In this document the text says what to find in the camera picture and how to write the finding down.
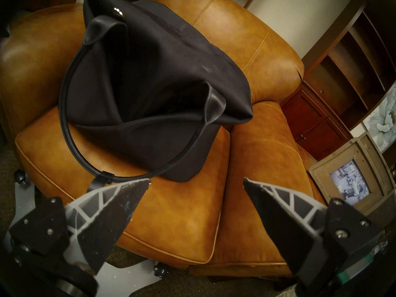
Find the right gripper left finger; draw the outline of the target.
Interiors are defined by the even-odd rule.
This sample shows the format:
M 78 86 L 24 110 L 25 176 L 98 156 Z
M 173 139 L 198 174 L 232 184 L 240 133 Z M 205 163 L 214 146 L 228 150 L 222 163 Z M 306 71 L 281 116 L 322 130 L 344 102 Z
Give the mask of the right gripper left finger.
M 150 184 L 149 179 L 113 184 L 66 206 L 60 197 L 48 198 L 11 226 L 10 235 L 33 254 L 61 256 L 97 274 Z

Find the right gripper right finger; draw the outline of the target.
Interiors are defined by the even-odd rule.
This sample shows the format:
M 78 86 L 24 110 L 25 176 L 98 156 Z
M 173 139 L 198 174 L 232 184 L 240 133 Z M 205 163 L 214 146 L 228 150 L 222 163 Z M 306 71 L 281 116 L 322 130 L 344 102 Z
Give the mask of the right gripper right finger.
M 296 190 L 244 178 L 266 233 L 299 278 L 298 287 L 337 287 L 373 258 L 381 229 L 339 198 L 325 206 Z

